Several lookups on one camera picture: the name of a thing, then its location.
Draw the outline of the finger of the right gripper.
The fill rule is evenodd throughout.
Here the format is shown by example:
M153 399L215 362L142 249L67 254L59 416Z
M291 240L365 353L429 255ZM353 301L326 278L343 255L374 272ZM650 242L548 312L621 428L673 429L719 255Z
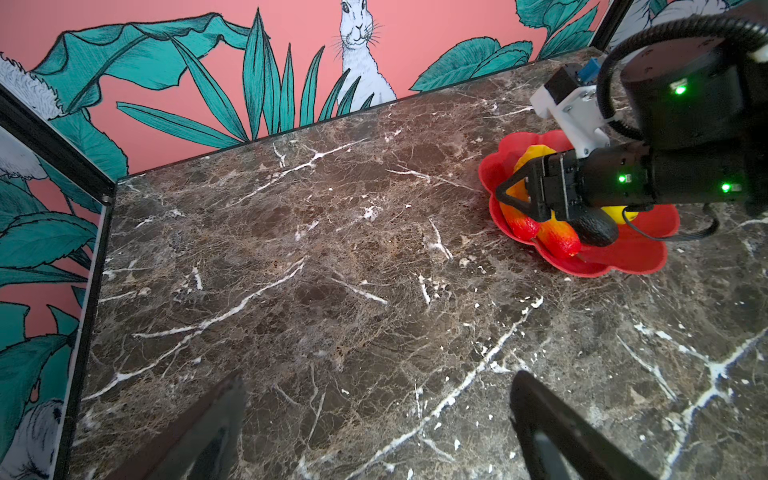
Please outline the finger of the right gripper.
M538 180L536 165L525 164L496 187L496 199L529 218L538 218L540 213Z

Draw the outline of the red orange fake mango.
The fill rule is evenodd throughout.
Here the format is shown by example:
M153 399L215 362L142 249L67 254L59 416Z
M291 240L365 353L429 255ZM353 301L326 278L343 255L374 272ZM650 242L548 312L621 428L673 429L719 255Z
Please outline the red orange fake mango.
M522 241L531 241L537 237L541 228L539 222L536 222L512 206L504 203L499 203L499 206L514 237Z

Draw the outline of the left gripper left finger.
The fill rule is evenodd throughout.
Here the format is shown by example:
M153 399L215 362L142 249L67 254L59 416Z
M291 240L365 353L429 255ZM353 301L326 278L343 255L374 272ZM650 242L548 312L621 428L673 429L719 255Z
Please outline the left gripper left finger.
M226 479L236 457L246 405L233 371L128 460L110 479Z

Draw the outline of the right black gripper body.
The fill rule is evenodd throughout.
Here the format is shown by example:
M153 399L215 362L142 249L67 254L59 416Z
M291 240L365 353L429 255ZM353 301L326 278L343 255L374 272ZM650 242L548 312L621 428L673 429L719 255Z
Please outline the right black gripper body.
M652 205L651 163L643 142L598 148L585 158L575 150L535 157L527 162L527 215L572 220L590 208Z

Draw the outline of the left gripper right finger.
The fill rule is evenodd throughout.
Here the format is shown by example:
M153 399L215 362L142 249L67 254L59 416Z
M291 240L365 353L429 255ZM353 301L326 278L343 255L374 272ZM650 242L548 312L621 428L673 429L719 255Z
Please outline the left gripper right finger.
M587 423L530 372L518 371L511 422L532 479L651 479L653 476Z

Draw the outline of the yellow fake lemon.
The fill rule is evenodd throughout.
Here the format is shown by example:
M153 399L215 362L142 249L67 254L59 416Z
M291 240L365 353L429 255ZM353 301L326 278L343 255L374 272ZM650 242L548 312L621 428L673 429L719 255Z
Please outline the yellow fake lemon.
M617 225L625 225L627 222L632 222L639 215L638 212L627 212L626 206L602 207L602 211L605 212Z

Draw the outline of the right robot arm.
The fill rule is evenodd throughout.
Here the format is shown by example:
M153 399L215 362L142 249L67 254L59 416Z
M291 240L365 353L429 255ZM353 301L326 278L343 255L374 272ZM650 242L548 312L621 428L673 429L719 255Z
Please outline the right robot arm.
M537 221L599 207L767 207L767 5L648 28L597 69L560 68L532 96L567 147L505 169L502 204Z

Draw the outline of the dark fake avocado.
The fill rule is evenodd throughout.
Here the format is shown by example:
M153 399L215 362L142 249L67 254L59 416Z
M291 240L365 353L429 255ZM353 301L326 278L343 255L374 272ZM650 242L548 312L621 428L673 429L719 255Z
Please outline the dark fake avocado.
M578 235L582 244L593 247L608 247L619 239L617 223L602 209L590 208L581 216L569 220L568 224Z

